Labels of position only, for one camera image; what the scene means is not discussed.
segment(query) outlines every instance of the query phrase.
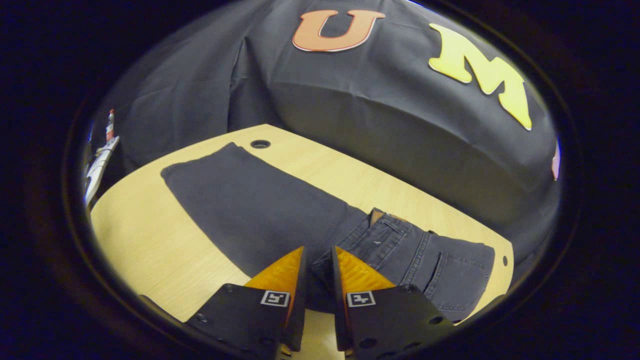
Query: jeans back pocket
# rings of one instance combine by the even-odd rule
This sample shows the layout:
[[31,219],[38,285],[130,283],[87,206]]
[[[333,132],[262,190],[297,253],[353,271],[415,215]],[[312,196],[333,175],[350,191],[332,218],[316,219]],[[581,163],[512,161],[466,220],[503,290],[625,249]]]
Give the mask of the jeans back pocket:
[[424,294],[447,319],[463,320],[484,294],[490,270],[483,264],[441,251]]

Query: wooden table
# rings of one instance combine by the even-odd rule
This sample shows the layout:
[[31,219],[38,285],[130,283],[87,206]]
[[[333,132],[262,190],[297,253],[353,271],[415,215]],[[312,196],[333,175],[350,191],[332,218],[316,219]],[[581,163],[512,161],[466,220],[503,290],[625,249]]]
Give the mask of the wooden table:
[[[258,139],[270,141],[271,146],[254,149],[250,143]],[[513,274],[513,248],[506,239],[444,202],[361,161],[287,131],[260,125],[217,136],[155,160],[117,182],[92,209],[99,246],[120,277],[180,321],[191,317],[222,284],[244,284],[249,277],[189,218],[160,171],[168,165],[211,154],[229,142],[365,213],[376,207],[421,229],[493,247],[492,274],[473,313],[507,291]],[[294,357],[344,358],[336,350],[333,315],[307,310],[302,349]]]

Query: dark gray jeans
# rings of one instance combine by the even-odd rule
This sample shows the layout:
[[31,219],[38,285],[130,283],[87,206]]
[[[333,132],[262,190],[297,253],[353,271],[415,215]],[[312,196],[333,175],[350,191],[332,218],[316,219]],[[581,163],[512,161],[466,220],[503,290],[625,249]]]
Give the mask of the dark gray jeans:
[[251,277],[305,246],[310,309],[333,312],[329,251],[336,245],[394,284],[417,285],[451,321],[473,310],[491,275],[491,247],[423,231],[377,209],[366,214],[234,143],[161,175],[198,227]]

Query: letter m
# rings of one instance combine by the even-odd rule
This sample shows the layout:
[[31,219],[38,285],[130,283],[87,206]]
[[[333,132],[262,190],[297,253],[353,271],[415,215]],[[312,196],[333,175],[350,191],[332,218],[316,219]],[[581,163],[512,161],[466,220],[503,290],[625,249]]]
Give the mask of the letter m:
[[518,72],[500,58],[487,60],[471,41],[453,30],[429,24],[442,36],[439,58],[429,59],[429,66],[462,83],[471,82],[471,74],[465,70],[465,59],[471,65],[482,91],[489,95],[504,82],[504,92],[498,95],[502,107],[526,130],[531,130],[529,106],[524,92],[524,80]]

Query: letter u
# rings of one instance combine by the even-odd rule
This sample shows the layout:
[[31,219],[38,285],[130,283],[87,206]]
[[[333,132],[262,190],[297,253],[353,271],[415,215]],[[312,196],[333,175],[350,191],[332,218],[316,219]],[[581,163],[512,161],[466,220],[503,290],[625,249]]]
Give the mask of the letter u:
[[343,51],[352,49],[364,43],[376,19],[382,19],[385,14],[369,10],[350,10],[347,14],[353,16],[347,32],[339,37],[327,38],[320,35],[329,17],[337,15],[336,10],[319,10],[304,13],[302,22],[293,35],[293,44],[304,51]]

